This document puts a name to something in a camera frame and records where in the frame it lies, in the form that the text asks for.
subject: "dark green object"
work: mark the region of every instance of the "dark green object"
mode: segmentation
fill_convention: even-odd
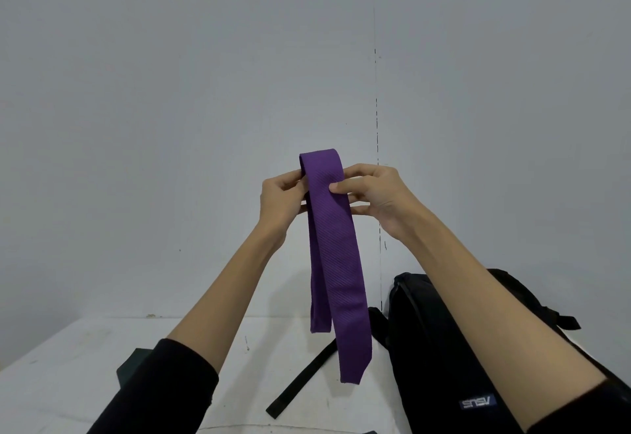
[[[149,353],[152,350],[146,350],[144,348],[136,348],[134,352],[131,353],[131,356],[127,358],[127,361],[122,363],[121,367],[116,369],[116,375],[119,379],[119,384],[121,387],[125,385],[127,381],[129,381],[130,377],[136,371],[137,367],[142,364]]]

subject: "left hand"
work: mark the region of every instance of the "left hand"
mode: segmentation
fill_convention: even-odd
[[[259,225],[272,230],[280,239],[278,248],[285,242],[289,225],[299,213],[307,210],[302,199],[309,190],[307,177],[301,178],[300,170],[269,178],[261,191]]]

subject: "necktie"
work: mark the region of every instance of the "necktie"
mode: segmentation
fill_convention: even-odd
[[[344,179],[335,150],[300,155],[309,179],[307,217],[311,247],[311,332],[338,342],[340,381],[359,384],[372,358],[368,303],[348,197],[329,191]]]

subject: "forearm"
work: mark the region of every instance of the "forearm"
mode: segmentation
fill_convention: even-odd
[[[438,290],[479,362],[525,430],[603,374],[533,315],[427,209],[406,246]]]
[[[168,338],[196,351],[219,372],[279,239],[274,230],[257,225]]]

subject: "black backpack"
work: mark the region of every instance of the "black backpack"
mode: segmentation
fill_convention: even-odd
[[[528,288],[506,271],[488,270],[502,285],[556,333],[570,342],[608,378],[614,374],[572,343],[560,328],[580,329],[575,318],[541,306]],[[401,401],[414,433],[522,433],[468,342],[425,274],[394,278],[389,317],[369,308],[373,337],[390,353]],[[335,340],[267,408],[276,419],[301,388],[337,350]]]

